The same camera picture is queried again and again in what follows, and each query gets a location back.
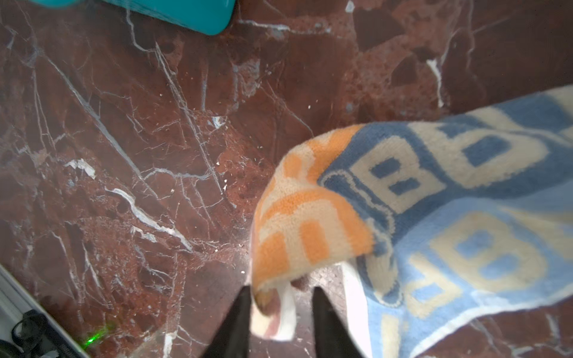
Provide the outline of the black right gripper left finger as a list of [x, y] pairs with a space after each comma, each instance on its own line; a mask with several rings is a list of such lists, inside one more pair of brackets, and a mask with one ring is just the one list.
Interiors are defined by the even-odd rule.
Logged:
[[249, 356], [251, 287], [239, 291], [222, 324], [201, 358], [244, 358]]

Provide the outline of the orange beige lettered towel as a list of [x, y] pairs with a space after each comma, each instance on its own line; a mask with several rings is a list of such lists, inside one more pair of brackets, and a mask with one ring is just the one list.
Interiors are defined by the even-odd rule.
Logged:
[[290, 150], [252, 224], [252, 333], [288, 341], [291, 283], [343, 264], [368, 357], [572, 295], [572, 88], [438, 122], [373, 122]]

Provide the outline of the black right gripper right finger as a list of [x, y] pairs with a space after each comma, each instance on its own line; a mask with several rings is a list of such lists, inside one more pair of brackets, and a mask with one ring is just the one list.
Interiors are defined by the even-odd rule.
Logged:
[[325, 291], [313, 289], [312, 298], [315, 352], [317, 358], [361, 358]]

